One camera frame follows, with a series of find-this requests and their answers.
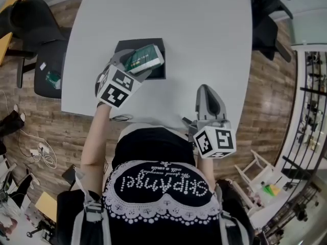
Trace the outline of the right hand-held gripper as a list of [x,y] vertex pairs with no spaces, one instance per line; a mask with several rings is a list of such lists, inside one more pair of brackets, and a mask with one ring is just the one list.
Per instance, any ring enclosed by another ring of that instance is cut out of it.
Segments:
[[226,107],[220,96],[208,85],[197,90],[197,118],[208,113],[215,119],[188,121],[189,142],[197,148],[202,159],[222,159],[236,152],[236,133],[226,118]]

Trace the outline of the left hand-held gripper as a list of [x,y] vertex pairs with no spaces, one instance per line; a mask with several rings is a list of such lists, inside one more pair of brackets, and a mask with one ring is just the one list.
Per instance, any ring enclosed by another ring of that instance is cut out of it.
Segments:
[[134,52],[133,49],[124,49],[114,53],[113,61],[109,61],[98,75],[95,95],[99,102],[120,109],[152,73],[152,69],[144,69],[137,73],[125,71],[123,65]]

